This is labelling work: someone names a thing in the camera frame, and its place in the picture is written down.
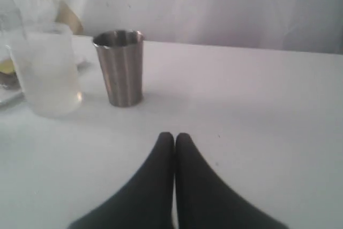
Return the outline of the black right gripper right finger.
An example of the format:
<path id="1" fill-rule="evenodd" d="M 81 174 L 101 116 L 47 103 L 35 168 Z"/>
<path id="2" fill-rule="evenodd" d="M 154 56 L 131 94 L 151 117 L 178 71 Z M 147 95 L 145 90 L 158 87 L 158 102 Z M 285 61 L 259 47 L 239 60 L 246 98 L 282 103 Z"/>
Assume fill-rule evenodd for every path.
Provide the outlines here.
<path id="1" fill-rule="evenodd" d="M 286 228 L 227 186 L 189 134 L 177 136 L 175 158 L 180 228 Z"/>

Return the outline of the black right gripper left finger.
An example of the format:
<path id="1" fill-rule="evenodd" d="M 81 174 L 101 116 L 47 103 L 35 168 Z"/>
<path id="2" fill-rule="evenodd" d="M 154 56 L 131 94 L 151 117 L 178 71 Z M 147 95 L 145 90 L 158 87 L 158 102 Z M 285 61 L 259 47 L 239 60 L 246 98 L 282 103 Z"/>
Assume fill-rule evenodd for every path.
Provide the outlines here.
<path id="1" fill-rule="evenodd" d="M 135 175 L 70 228 L 173 228 L 174 138 L 159 134 Z"/>

